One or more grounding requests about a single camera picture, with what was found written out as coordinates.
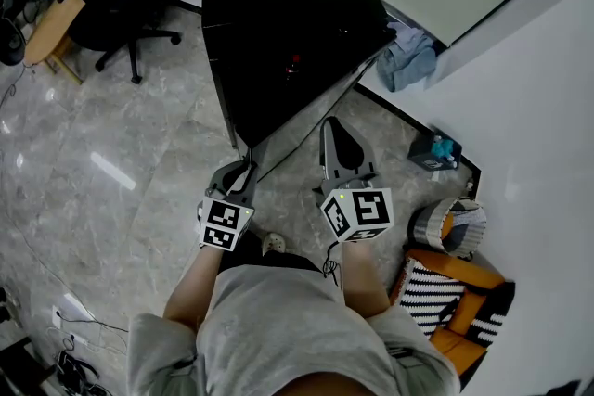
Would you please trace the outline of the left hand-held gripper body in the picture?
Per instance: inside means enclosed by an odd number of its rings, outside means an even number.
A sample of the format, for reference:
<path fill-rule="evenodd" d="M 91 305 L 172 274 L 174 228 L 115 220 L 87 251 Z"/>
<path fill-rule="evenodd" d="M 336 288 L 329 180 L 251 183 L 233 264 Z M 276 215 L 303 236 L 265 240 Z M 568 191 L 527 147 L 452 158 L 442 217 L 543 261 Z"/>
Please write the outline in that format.
<path fill-rule="evenodd" d="M 213 188 L 207 189 L 198 207 L 200 246 L 233 251 L 254 213 L 254 208 L 234 203 L 230 196 Z"/>

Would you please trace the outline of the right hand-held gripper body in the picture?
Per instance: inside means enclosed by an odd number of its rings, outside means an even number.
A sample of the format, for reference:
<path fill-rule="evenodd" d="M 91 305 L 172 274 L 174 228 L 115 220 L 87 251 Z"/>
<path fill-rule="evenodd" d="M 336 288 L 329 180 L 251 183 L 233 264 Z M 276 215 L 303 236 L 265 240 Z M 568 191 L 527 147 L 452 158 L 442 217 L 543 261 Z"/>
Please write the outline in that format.
<path fill-rule="evenodd" d="M 392 191 L 381 186 L 373 161 L 354 171 L 339 170 L 313 189 L 316 205 L 338 242 L 374 239 L 394 226 Z"/>

